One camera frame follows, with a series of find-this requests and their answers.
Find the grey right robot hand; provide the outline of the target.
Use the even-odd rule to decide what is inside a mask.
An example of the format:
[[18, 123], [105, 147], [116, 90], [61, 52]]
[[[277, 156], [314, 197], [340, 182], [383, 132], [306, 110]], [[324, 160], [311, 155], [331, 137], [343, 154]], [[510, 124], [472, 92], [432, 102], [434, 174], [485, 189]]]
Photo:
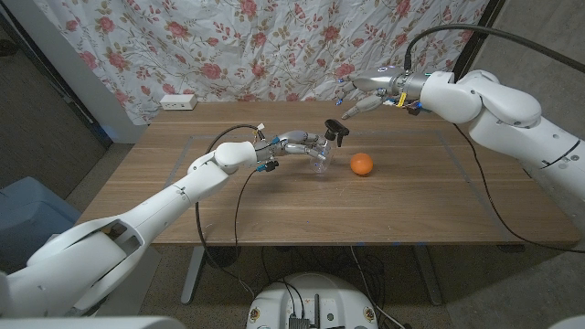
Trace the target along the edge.
[[422, 88], [430, 75], [386, 66], [342, 76], [337, 79], [342, 84], [341, 90], [337, 93], [337, 105], [340, 105], [344, 97], [353, 90], [371, 92], [369, 96], [347, 110], [342, 119], [347, 120], [359, 113], [373, 111], [387, 101], [392, 106], [406, 109], [411, 115], [418, 115], [422, 111], [420, 104]]

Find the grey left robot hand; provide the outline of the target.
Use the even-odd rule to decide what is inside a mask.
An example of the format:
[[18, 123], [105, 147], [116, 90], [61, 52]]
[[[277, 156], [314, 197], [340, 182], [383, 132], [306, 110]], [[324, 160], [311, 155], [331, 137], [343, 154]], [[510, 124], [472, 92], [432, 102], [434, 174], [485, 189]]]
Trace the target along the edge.
[[317, 160], [325, 160], [325, 138], [305, 131], [290, 131], [276, 135], [254, 145], [258, 161], [268, 161], [287, 154], [306, 154]]

